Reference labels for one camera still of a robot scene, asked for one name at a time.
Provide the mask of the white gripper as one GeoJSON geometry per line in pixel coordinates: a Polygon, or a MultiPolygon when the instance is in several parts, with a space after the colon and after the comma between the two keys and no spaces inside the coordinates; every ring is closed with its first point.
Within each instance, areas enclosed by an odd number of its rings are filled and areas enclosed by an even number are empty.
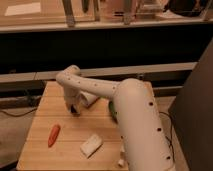
{"type": "Polygon", "coordinates": [[[80,114],[79,103],[80,103],[80,92],[71,88],[64,88],[64,100],[67,108],[70,111],[70,107],[74,106],[80,114]]]}

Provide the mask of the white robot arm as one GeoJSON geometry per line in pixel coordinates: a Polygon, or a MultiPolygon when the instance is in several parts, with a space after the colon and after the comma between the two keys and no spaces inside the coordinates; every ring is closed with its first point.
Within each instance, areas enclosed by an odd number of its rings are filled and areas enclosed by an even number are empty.
{"type": "Polygon", "coordinates": [[[129,171],[176,171],[156,102],[143,81],[85,78],[76,65],[59,72],[56,81],[68,104],[77,102],[80,91],[113,102],[129,171]]]}

